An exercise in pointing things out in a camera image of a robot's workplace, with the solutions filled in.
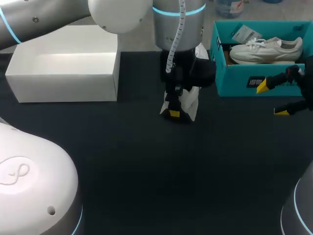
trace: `sneaker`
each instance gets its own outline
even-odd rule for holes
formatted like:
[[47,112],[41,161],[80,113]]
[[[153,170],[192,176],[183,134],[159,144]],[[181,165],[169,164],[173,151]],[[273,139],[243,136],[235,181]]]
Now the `sneaker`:
[[283,41],[279,38],[256,39],[231,48],[229,56],[238,64],[294,64],[303,51],[302,38]]

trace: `water bottle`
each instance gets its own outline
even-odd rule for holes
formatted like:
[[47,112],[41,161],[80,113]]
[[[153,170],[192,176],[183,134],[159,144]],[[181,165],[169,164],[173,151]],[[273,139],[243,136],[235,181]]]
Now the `water bottle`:
[[238,17],[244,10],[244,0],[215,0],[218,14],[224,18]]
[[264,0],[265,2],[268,2],[268,3],[280,3],[282,2],[283,0]]

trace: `black cloth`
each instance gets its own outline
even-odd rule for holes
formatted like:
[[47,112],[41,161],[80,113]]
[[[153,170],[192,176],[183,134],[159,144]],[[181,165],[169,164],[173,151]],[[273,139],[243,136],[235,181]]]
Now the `black cloth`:
[[122,53],[118,102],[19,104],[2,76],[0,117],[72,157],[87,235],[280,235],[312,160],[313,114],[276,117],[300,98],[221,98],[212,86],[193,124],[165,121],[158,57]]

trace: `screw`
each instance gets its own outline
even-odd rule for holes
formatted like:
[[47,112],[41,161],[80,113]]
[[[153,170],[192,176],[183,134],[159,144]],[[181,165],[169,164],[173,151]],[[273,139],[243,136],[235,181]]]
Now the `screw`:
[[38,22],[39,22],[38,17],[34,17],[34,18],[33,18],[33,22],[38,23]]

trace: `tag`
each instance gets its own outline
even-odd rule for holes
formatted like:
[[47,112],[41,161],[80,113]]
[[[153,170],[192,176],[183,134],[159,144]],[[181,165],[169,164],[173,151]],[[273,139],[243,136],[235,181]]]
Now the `tag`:
[[246,44],[249,40],[253,38],[256,38],[256,39],[262,38],[262,35],[260,33],[254,31],[253,29],[245,25],[242,25],[239,28],[239,30],[233,32],[232,35],[233,35],[232,39],[241,44]]
[[237,14],[241,13],[244,10],[244,0],[233,1],[230,6],[230,13]]

